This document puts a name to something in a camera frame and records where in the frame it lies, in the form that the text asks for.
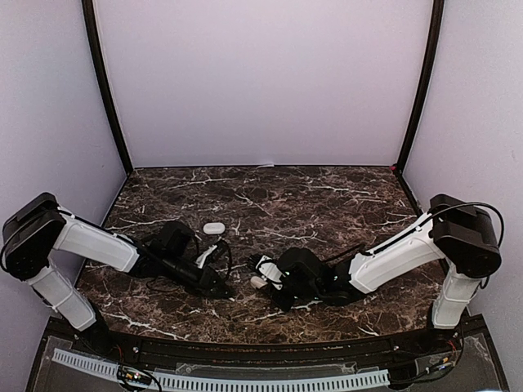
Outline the beige square charging case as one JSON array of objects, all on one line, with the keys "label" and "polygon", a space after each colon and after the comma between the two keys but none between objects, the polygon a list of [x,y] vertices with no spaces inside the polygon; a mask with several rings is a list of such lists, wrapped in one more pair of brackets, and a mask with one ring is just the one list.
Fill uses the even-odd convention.
[{"label": "beige square charging case", "polygon": [[260,278],[258,276],[253,276],[250,279],[250,284],[253,288],[259,290],[267,285],[267,281],[265,281],[263,278]]}]

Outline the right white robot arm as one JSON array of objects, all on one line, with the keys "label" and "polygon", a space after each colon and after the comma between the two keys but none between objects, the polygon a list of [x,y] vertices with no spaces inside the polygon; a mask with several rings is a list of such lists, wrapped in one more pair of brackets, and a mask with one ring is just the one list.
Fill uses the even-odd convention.
[{"label": "right white robot arm", "polygon": [[330,266],[307,248],[292,247],[273,260],[262,257],[255,270],[274,288],[283,311],[296,299],[344,306],[430,261],[445,260],[449,270],[435,299],[430,326],[417,337],[424,354],[434,354],[458,326],[481,282],[496,272],[505,230],[494,229],[498,209],[437,194],[430,208],[406,229],[366,251],[353,247]]}]

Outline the white oval charging case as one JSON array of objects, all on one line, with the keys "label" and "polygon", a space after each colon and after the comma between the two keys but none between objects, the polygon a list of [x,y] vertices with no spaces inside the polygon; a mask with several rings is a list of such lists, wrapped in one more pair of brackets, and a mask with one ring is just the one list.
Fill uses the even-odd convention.
[{"label": "white oval charging case", "polygon": [[226,231],[226,226],[221,222],[209,222],[203,226],[203,231],[207,235],[219,235]]}]

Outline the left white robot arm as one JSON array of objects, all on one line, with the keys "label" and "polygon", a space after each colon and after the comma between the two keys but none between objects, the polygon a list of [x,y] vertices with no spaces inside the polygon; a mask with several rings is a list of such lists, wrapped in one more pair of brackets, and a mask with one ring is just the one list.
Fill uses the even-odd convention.
[{"label": "left white robot arm", "polygon": [[136,278],[169,278],[196,296],[227,299],[233,295],[226,276],[210,262],[229,255],[220,240],[195,257],[186,256],[195,233],[178,220],[142,240],[116,234],[65,210],[44,192],[8,218],[2,227],[1,267],[27,283],[55,312],[83,333],[83,342],[98,356],[115,349],[114,336],[102,325],[94,305],[56,268],[53,252],[68,252]]}]

